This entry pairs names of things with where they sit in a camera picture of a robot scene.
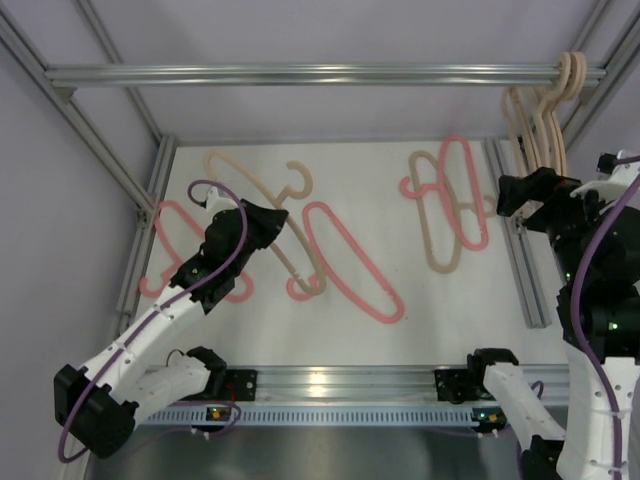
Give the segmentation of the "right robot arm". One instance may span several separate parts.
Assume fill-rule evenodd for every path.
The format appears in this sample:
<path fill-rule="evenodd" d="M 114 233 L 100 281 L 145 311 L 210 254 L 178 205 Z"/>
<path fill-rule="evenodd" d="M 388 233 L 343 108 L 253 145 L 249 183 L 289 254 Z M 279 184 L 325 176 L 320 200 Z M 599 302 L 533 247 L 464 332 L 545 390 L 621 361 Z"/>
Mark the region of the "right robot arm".
<path fill-rule="evenodd" d="M 497 212 L 528 202 L 527 230 L 545 234 L 564 276 L 557 313 L 569 369 L 568 417 L 558 424 L 515 355 L 478 349 L 474 383 L 499 404 L 520 447 L 525 479 L 626 479 L 633 396 L 639 379 L 637 180 L 582 183 L 540 168 L 499 180 Z"/>

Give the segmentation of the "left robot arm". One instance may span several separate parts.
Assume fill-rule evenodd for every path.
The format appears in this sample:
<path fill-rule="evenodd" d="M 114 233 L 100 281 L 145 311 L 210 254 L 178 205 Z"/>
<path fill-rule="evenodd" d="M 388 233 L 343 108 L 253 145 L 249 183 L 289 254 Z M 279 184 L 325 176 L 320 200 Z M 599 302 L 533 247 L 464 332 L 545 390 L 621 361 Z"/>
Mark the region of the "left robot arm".
<path fill-rule="evenodd" d="M 176 365 L 149 372 L 152 357 L 188 326 L 204 319 L 235 287 L 250 257 L 268 248 L 289 213 L 245 199 L 216 212 L 198 251 L 179 266 L 155 304 L 117 340 L 79 367 L 55 375 L 54 416 L 63 431 L 61 462 L 68 436 L 100 459 L 115 454 L 136 427 L 170 404 L 224 382 L 225 362 L 197 347 Z"/>

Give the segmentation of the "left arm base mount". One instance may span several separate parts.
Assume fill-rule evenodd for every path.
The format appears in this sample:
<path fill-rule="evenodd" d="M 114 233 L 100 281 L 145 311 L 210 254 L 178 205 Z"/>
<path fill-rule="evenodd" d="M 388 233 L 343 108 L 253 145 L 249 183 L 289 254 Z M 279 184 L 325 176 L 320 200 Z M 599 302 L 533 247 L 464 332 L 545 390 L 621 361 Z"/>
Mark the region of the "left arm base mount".
<path fill-rule="evenodd" d="M 196 395 L 203 400 L 253 402 L 256 399 L 258 372 L 251 369 L 227 369 L 215 373 L 205 389 Z"/>

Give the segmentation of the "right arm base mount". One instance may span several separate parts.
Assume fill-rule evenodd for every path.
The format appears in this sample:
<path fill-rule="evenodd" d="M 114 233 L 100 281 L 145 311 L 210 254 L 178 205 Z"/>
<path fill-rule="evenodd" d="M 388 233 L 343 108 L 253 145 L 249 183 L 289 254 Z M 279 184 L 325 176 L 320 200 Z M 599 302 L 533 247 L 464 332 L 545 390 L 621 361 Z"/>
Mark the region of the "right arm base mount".
<path fill-rule="evenodd" d="M 466 369 L 439 369 L 434 372 L 439 401 L 454 405 L 471 401 L 490 401 L 493 396 L 481 381 Z"/>

